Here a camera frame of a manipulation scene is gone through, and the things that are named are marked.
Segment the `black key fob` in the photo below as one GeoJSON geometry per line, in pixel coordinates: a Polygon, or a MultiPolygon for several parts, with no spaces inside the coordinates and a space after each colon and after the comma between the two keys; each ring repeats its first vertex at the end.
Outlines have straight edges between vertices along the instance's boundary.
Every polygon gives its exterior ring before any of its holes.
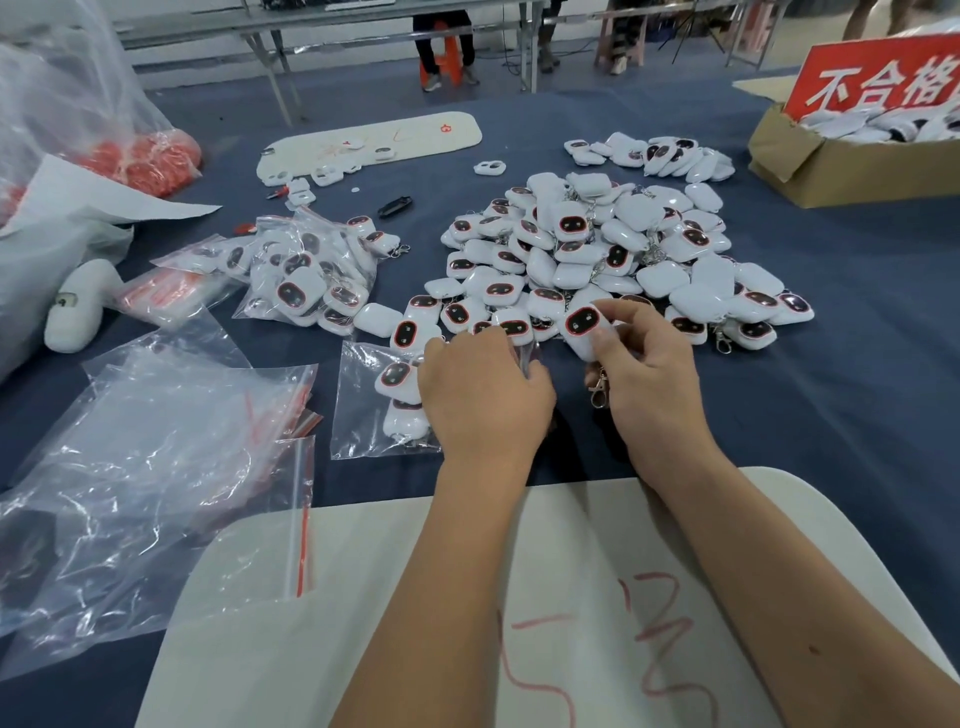
{"type": "Polygon", "coordinates": [[[376,212],[376,216],[379,217],[381,220],[385,217],[393,217],[402,209],[405,209],[406,207],[409,207],[410,205],[412,205],[413,202],[414,202],[414,199],[406,195],[404,195],[403,197],[397,197],[392,202],[389,202],[383,207],[381,207],[376,212]]]}

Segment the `sneaker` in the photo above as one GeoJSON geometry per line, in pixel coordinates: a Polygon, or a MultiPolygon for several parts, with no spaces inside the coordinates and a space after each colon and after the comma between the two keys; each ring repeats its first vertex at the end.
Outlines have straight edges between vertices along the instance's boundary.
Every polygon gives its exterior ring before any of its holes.
{"type": "Polygon", "coordinates": [[[480,79],[476,77],[476,74],[473,73],[472,65],[465,65],[463,68],[463,79],[464,83],[468,85],[477,85],[480,83],[480,79]]]}
{"type": "Polygon", "coordinates": [[[429,76],[426,77],[426,83],[423,85],[423,90],[426,91],[427,93],[430,93],[430,91],[436,91],[442,85],[443,83],[440,80],[440,74],[431,73],[429,76]]]}
{"type": "Polygon", "coordinates": [[[613,66],[610,69],[610,75],[619,76],[625,70],[627,70],[627,57],[620,56],[616,59],[616,61],[613,62],[613,66]]]}

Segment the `blue tablecloth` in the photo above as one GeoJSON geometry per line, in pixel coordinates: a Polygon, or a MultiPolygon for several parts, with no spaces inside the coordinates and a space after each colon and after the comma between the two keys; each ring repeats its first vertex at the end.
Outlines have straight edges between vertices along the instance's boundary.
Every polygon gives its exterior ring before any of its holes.
{"type": "MultiPolygon", "coordinates": [[[[764,352],[722,356],[697,351],[711,426],[737,465],[767,465],[812,483],[850,518],[917,607],[947,654],[960,660],[960,447],[950,417],[960,410],[960,346],[952,323],[960,245],[957,201],[800,210],[748,170],[747,140],[766,103],[725,82],[650,85],[641,90],[513,96],[458,105],[472,113],[483,142],[472,149],[364,169],[318,192],[313,207],[335,220],[373,214],[412,195],[413,207],[383,228],[412,252],[385,262],[373,299],[403,308],[420,283],[443,274],[440,233],[454,215],[482,209],[535,172],[575,169],[567,139],[683,134],[731,155],[737,174],[718,185],[732,255],[769,267],[817,310],[809,324],[780,330],[764,352]],[[500,178],[472,165],[503,159],[500,178]],[[350,188],[359,186],[359,193],[350,188]]],[[[384,120],[368,118],[354,123],[384,120]]],[[[260,150],[284,132],[241,139],[215,157],[181,196],[217,202],[193,222],[144,225],[126,279],[148,259],[241,222],[280,213],[265,202],[253,169],[260,150]]],[[[614,179],[636,171],[607,165],[614,179]]],[[[422,455],[330,462],[340,340],[318,328],[230,319],[238,299],[215,309],[254,367],[319,362],[311,406],[317,430],[316,505],[426,496],[440,457],[422,455]]],[[[41,353],[0,387],[0,482],[85,386],[80,362],[148,328],[111,317],[79,355],[41,353]]],[[[533,483],[631,474],[609,416],[590,408],[582,365],[559,341],[544,346],[560,426],[548,438],[533,483]]],[[[37,673],[0,683],[5,726],[132,726],[161,635],[104,644],[37,673]]]]}

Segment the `white paper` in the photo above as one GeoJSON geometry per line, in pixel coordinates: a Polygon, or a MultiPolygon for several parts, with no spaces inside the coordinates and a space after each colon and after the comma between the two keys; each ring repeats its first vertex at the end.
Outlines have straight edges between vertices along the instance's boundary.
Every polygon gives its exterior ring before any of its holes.
{"type": "MultiPolygon", "coordinates": [[[[956,679],[903,592],[839,510],[788,473],[745,473],[956,679]]],[[[219,583],[211,577],[235,563],[244,544],[275,544],[277,563],[288,558],[283,514],[231,526],[231,537],[207,550],[183,590],[137,728],[327,725],[429,505],[429,498],[413,498],[314,509],[308,595],[196,619],[211,604],[226,606],[208,585],[219,583]]],[[[270,598],[276,580],[269,565],[258,570],[245,574],[243,592],[270,598]]],[[[679,527],[635,479],[528,489],[500,604],[496,726],[780,726],[679,527]]]]}
{"type": "Polygon", "coordinates": [[[220,209],[219,205],[171,203],[127,187],[120,182],[47,155],[27,185],[16,213],[0,230],[0,237],[47,218],[77,212],[112,225],[142,220],[185,220],[220,209]]]}

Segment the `red handwriting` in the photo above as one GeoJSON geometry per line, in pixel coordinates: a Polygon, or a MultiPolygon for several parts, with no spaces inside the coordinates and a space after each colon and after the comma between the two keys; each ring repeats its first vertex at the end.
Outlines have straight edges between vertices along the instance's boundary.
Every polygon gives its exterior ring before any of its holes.
{"type": "MultiPolygon", "coordinates": [[[[654,579],[666,579],[673,584],[673,590],[670,592],[670,598],[667,599],[666,604],[663,605],[663,608],[660,612],[650,620],[644,629],[634,637],[634,641],[641,643],[646,642],[647,640],[652,640],[658,635],[663,634],[664,632],[673,631],[673,635],[657,650],[657,654],[654,657],[653,663],[646,669],[643,673],[643,677],[640,679],[640,689],[643,690],[643,694],[647,697],[666,697],[667,695],[676,694],[679,692],[700,692],[707,697],[707,700],[710,704],[710,726],[711,728],[716,728],[720,724],[720,703],[716,698],[716,695],[713,692],[699,683],[678,683],[677,685],[667,685],[662,688],[654,688],[653,683],[653,674],[656,671],[658,665],[666,657],[666,654],[670,651],[674,644],[693,629],[693,619],[690,617],[679,617],[677,619],[671,619],[670,621],[661,622],[661,620],[666,616],[666,613],[670,611],[670,608],[674,605],[674,602],[677,601],[677,596],[680,594],[680,580],[674,576],[672,573],[666,573],[665,571],[650,571],[647,573],[639,573],[634,576],[636,581],[652,581],[654,579]]],[[[627,599],[627,611],[630,611],[630,600],[629,600],[629,590],[625,590],[625,593],[628,594],[627,599]]]]}
{"type": "MultiPolygon", "coordinates": [[[[518,624],[525,624],[526,626],[534,626],[530,622],[536,622],[538,624],[544,624],[546,621],[561,621],[564,619],[572,619],[570,615],[556,615],[554,617],[544,617],[542,619],[531,619],[529,622],[518,622],[518,624]]],[[[573,698],[570,697],[569,693],[563,688],[558,688],[556,685],[538,685],[536,683],[525,683],[520,680],[517,680],[514,676],[512,670],[510,670],[510,661],[507,659],[507,648],[503,643],[503,615],[499,611],[496,613],[496,628],[497,628],[497,637],[500,640],[500,662],[503,665],[503,671],[507,675],[507,679],[517,688],[520,688],[522,691],[530,692],[550,692],[555,695],[559,695],[564,699],[566,703],[566,714],[568,717],[569,728],[576,728],[577,726],[577,711],[573,707],[573,698]]],[[[514,629],[523,629],[523,627],[514,627],[514,629]]]]}

